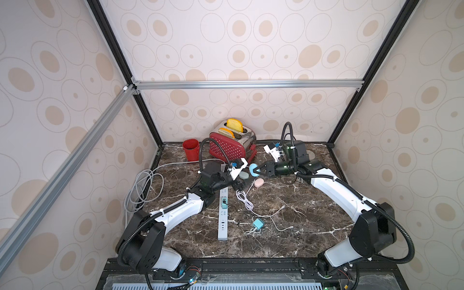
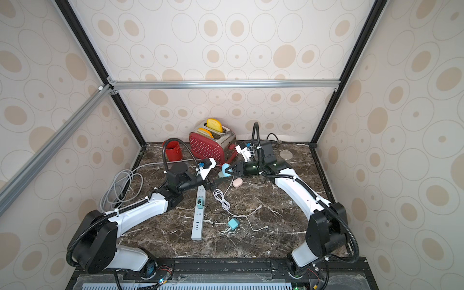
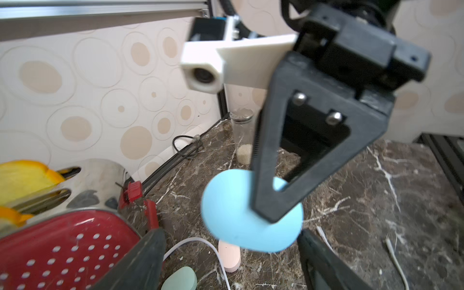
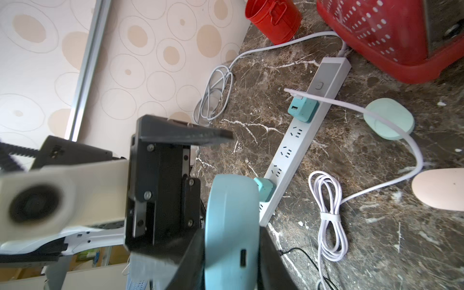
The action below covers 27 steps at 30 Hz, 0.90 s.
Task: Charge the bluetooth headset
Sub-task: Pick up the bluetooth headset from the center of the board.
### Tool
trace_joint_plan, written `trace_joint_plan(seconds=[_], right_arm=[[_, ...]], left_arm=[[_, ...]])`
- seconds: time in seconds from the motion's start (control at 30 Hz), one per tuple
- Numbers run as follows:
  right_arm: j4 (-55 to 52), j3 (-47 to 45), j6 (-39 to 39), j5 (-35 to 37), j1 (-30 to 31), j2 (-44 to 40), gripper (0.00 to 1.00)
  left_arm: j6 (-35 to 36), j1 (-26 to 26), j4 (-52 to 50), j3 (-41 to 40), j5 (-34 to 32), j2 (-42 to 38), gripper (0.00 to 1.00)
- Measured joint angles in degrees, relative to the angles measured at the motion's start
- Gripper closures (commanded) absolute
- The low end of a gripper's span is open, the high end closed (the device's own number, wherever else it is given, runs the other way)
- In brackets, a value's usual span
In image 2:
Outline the pink earbud case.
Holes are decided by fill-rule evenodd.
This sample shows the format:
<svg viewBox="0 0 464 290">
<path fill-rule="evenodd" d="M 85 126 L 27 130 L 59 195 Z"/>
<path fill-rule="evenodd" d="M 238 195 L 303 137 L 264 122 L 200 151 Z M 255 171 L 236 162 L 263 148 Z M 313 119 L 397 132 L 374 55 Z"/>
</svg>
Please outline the pink earbud case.
<svg viewBox="0 0 464 290">
<path fill-rule="evenodd" d="M 243 179 L 241 178 L 234 179 L 234 181 L 232 182 L 232 185 L 234 188 L 240 187 L 241 185 L 243 185 Z"/>
</svg>

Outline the blue earbud case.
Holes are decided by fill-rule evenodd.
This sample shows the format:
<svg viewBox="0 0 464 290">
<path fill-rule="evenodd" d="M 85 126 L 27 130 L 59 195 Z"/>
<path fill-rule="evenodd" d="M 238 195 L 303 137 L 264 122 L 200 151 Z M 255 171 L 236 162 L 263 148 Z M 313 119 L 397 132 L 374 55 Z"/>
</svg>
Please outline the blue earbud case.
<svg viewBox="0 0 464 290">
<path fill-rule="evenodd" d="M 230 174 L 228 172 L 228 168 L 230 167 L 230 164 L 228 163 L 224 163 L 222 166 L 221 166 L 221 173 L 219 173 L 218 175 L 221 177 L 221 178 L 228 178 L 228 177 L 231 177 L 232 174 Z"/>
</svg>

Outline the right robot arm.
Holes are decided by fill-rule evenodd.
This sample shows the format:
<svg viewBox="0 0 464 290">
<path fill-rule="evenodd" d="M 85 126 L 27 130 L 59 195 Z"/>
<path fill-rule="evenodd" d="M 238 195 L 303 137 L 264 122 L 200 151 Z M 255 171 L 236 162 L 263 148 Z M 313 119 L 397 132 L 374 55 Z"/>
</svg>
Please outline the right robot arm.
<svg viewBox="0 0 464 290">
<path fill-rule="evenodd" d="M 277 159 L 271 142 L 260 139 L 258 122 L 253 124 L 251 141 L 237 145 L 236 151 L 243 159 L 226 167 L 225 174 L 235 178 L 264 177 L 283 190 L 307 217 L 305 240 L 291 252 L 296 267 L 330 259 L 344 263 L 359 260 L 359 244 L 348 226 L 346 209 L 340 203 L 330 203 L 320 196 L 290 164 Z"/>
</svg>

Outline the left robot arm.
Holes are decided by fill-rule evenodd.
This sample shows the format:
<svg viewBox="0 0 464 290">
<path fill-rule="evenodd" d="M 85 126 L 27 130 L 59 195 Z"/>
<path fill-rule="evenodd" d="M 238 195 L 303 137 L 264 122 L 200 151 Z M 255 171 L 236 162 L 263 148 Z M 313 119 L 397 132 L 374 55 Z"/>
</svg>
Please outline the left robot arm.
<svg viewBox="0 0 464 290">
<path fill-rule="evenodd" d="M 150 279 L 158 266 L 155 258 L 142 248 L 117 244 L 117 239 L 135 226 L 174 209 L 184 193 L 204 186 L 210 189 L 209 172 L 217 165 L 213 158 L 196 161 L 196 172 L 189 172 L 186 163 L 169 166 L 163 158 L 166 179 L 143 199 L 119 209 L 104 213 L 89 212 L 81 222 L 66 251 L 66 262 L 71 267 L 81 267 L 88 274 L 106 269 L 138 272 Z"/>
</svg>

